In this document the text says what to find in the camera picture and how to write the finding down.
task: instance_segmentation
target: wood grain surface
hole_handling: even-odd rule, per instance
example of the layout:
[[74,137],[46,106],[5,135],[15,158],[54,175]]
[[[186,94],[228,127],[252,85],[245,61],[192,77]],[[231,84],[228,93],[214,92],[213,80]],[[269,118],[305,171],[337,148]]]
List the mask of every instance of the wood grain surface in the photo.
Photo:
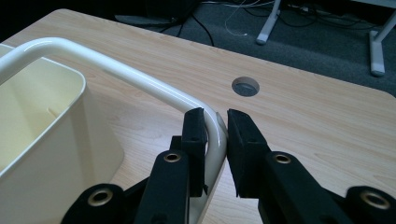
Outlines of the wood grain surface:
[[[297,157],[319,184],[345,196],[367,185],[396,197],[396,100],[362,86],[62,9],[4,44],[59,36],[102,52],[209,104],[248,113],[272,150]],[[146,93],[78,61],[49,57],[83,73],[118,137],[125,159],[112,182],[123,188],[149,175],[155,157],[180,135],[183,115]],[[252,97],[233,92],[254,78]],[[235,197],[228,163],[203,223],[262,223],[257,200]]]

